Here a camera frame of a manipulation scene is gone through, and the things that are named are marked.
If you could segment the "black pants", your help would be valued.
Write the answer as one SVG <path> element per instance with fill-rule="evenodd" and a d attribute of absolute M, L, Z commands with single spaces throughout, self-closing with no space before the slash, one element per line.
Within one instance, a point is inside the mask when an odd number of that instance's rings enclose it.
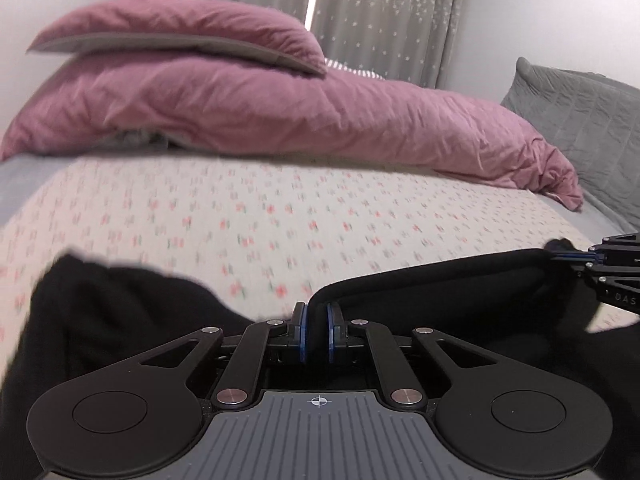
<path fill-rule="evenodd" d="M 318 290 L 309 303 L 310 350 L 326 357 L 326 308 L 395 334 L 428 326 L 581 382 L 602 396 L 613 433 L 597 468 L 639 474 L 639 330 L 589 333 L 598 303 L 548 247 L 450 260 L 362 276 Z M 1 386 L 1 474 L 32 479 L 40 463 L 26 434 L 32 404 L 50 388 L 206 326 L 239 335 L 248 319 L 205 287 L 142 268 L 67 254 L 27 296 L 30 310 Z"/>

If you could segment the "cherry print bed sheet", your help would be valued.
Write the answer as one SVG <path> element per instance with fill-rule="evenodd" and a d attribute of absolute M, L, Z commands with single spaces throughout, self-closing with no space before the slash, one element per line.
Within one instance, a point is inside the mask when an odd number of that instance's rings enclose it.
<path fill-rule="evenodd" d="M 50 177 L 1 226 L 1 357 L 61 252 L 192 278 L 249 318 L 288 314 L 327 284 L 623 227 L 527 191 L 426 172 L 192 155 L 108 156 Z"/>

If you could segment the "grey quilted pillow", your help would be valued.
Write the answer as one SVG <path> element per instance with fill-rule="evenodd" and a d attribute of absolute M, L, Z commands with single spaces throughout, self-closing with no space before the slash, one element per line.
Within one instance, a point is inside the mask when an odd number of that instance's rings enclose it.
<path fill-rule="evenodd" d="M 637 88 L 519 58 L 501 105 L 565 155 L 597 207 L 627 229 L 639 229 Z"/>

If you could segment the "pink duvet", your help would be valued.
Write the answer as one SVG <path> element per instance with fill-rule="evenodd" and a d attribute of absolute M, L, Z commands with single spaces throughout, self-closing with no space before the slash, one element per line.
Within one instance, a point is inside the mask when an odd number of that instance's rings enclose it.
<path fill-rule="evenodd" d="M 574 166 L 501 105 L 344 70 L 306 76 L 170 51 L 81 56 L 14 117 L 1 155 L 66 155 L 145 131 L 233 156 L 304 154 L 424 167 L 500 188 L 584 198 Z"/>

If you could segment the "striped pillow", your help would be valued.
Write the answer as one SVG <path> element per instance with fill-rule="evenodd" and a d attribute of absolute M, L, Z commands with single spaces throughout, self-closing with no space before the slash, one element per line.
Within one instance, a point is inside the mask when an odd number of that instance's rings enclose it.
<path fill-rule="evenodd" d="M 384 77 L 375 73 L 373 70 L 362 70 L 361 68 L 351 68 L 344 63 L 326 58 L 326 67 L 332 70 L 341 70 L 342 72 L 351 73 L 364 78 L 384 80 Z"/>

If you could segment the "grey dotted curtain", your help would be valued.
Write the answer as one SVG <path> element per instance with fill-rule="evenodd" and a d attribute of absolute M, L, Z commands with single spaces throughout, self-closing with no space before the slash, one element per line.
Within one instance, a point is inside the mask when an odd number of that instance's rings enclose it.
<path fill-rule="evenodd" d="M 442 88 L 462 0 L 238 0 L 295 16 L 324 55 L 355 70 Z"/>

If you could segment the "grey bed sheet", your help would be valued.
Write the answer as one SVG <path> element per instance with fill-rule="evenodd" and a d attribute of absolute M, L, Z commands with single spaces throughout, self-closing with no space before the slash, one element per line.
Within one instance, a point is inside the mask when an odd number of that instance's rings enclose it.
<path fill-rule="evenodd" d="M 1 225 L 4 226 L 20 210 L 26 200 L 58 171 L 74 162 L 107 157 L 106 153 L 70 157 L 17 155 L 2 162 L 0 166 Z"/>

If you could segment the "pink pillow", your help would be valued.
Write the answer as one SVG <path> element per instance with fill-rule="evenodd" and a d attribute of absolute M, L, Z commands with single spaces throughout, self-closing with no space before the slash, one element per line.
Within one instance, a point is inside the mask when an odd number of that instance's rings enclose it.
<path fill-rule="evenodd" d="M 101 1 L 58 18 L 28 48 L 73 54 L 193 50 L 314 76 L 328 71 L 320 44 L 299 20 L 232 0 Z"/>

